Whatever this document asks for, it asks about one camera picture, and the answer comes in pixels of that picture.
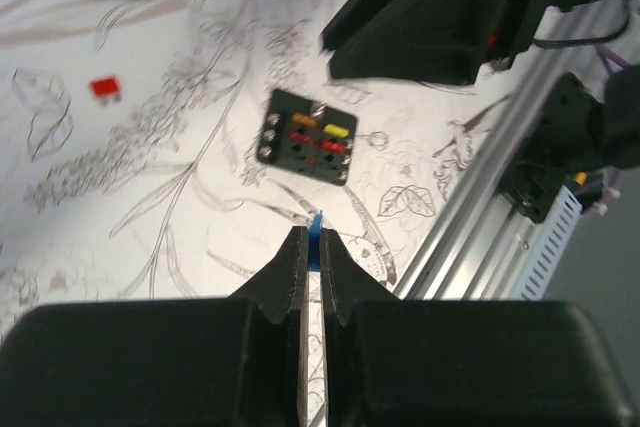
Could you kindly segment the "orange blade fuse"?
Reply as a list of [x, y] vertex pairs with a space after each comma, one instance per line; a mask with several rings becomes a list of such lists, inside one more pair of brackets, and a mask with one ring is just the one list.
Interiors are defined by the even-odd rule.
[[302, 113], [294, 113], [291, 120], [299, 126], [303, 126], [305, 128], [318, 130], [320, 128], [320, 123], [312, 118], [311, 116], [304, 115]]

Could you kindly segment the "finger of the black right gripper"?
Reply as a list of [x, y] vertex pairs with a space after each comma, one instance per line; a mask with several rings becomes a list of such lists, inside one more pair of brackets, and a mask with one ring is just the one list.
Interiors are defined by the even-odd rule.
[[347, 0], [322, 31], [334, 80], [466, 86], [480, 67], [513, 58], [526, 0]]

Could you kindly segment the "yellow blade fuse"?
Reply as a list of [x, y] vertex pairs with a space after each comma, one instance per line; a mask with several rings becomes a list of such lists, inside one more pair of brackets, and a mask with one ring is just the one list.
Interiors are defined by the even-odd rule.
[[344, 139], [350, 135], [350, 130], [336, 124], [326, 124], [323, 133], [330, 138]]

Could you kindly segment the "black fuse box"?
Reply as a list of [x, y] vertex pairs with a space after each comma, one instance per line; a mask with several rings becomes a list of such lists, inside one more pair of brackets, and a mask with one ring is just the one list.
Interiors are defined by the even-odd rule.
[[264, 165], [343, 186], [349, 177], [358, 118], [279, 88], [271, 91], [255, 148]]

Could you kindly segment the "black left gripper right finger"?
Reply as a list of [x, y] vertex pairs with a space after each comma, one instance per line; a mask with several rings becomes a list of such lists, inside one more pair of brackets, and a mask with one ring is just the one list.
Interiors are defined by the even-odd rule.
[[340, 235], [323, 229], [319, 240], [319, 266], [324, 324], [346, 326], [360, 301], [398, 301], [389, 290], [357, 264]]

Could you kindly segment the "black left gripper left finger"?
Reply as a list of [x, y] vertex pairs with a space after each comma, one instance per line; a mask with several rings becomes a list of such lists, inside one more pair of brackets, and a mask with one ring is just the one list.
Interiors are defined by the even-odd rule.
[[309, 236], [292, 227], [274, 257], [230, 298], [254, 302], [272, 324], [299, 318], [307, 303]]

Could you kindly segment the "red blade fuse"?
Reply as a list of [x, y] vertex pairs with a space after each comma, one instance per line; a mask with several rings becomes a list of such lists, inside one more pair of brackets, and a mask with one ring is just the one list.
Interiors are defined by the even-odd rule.
[[332, 154], [343, 154], [346, 151], [346, 147], [343, 144], [331, 140], [323, 141], [320, 147], [322, 150]]
[[119, 102], [122, 98], [120, 82], [116, 76], [92, 80], [89, 87], [94, 98], [101, 104]]
[[288, 138], [295, 143], [312, 146], [318, 145], [318, 136], [314, 133], [306, 133], [299, 130], [289, 131]]

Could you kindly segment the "blue blade fuse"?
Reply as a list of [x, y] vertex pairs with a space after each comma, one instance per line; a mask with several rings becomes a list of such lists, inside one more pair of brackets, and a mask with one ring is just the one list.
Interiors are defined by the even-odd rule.
[[320, 238], [323, 230], [323, 213], [315, 215], [308, 228], [308, 269], [310, 272], [321, 272]]

